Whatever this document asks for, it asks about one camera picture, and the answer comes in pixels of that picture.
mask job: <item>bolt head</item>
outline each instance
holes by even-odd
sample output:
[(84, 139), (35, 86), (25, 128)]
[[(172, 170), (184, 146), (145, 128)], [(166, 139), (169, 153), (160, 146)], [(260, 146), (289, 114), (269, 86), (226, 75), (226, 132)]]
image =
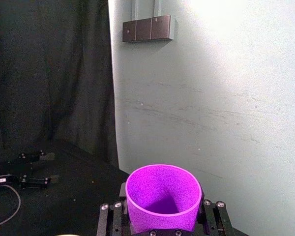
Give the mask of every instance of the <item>bolt head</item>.
[(181, 236), (181, 235), (182, 235), (182, 232), (181, 232), (180, 230), (176, 230), (176, 231), (175, 231), (175, 235), (176, 235), (176, 236)]
[(224, 202), (217, 202), (216, 205), (218, 207), (225, 207), (225, 203)]
[(115, 207), (121, 207), (121, 203), (120, 202), (118, 202), (118, 203), (115, 203)]
[(210, 201), (210, 200), (204, 200), (203, 203), (204, 203), (205, 205), (207, 205), (207, 206), (211, 205), (211, 201)]
[(101, 210), (106, 210), (108, 208), (108, 204), (103, 204), (100, 208)]
[(156, 231), (152, 230), (152, 231), (149, 233), (149, 236), (156, 236)]

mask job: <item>black curtain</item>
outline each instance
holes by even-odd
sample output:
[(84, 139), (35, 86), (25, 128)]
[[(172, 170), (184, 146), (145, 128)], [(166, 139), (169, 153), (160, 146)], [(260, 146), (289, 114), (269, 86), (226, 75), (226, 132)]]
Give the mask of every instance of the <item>black curtain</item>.
[(107, 0), (0, 0), (0, 148), (62, 139), (118, 165)]

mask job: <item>purple cup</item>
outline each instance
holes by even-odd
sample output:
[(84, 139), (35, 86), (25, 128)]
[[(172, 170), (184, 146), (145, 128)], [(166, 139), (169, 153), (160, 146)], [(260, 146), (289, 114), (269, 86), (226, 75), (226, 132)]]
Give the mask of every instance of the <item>purple cup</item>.
[(132, 233), (152, 229), (193, 231), (202, 190), (188, 171), (171, 165), (149, 165), (127, 179), (126, 196)]

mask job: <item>black table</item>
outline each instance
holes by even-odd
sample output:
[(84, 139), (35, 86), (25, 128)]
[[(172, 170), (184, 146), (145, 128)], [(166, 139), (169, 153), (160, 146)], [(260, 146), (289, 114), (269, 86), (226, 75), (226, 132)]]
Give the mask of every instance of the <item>black table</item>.
[[(95, 236), (102, 203), (119, 200), (120, 186), (128, 174), (66, 142), (40, 143), (15, 147), (1, 152), (12, 160), (22, 152), (37, 150), (54, 152), (55, 161), (36, 163), (35, 177), (60, 175), (58, 183), (45, 190), (20, 189), (22, 204), (17, 215), (0, 226), (0, 236), (56, 236), (74, 234)], [(17, 207), (12, 190), (1, 187), (0, 221)], [(237, 236), (246, 234), (237, 231)]]

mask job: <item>light blue wall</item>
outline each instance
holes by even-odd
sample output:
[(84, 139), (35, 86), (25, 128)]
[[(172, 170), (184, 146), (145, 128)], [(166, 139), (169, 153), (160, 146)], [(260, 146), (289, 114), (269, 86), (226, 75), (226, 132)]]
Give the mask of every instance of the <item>light blue wall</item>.
[(151, 18), (154, 15), (154, 0), (129, 0), (132, 2), (132, 20)]
[(250, 236), (295, 236), (295, 0), (163, 0), (171, 42), (122, 43), (109, 0), (119, 163), (191, 171)]

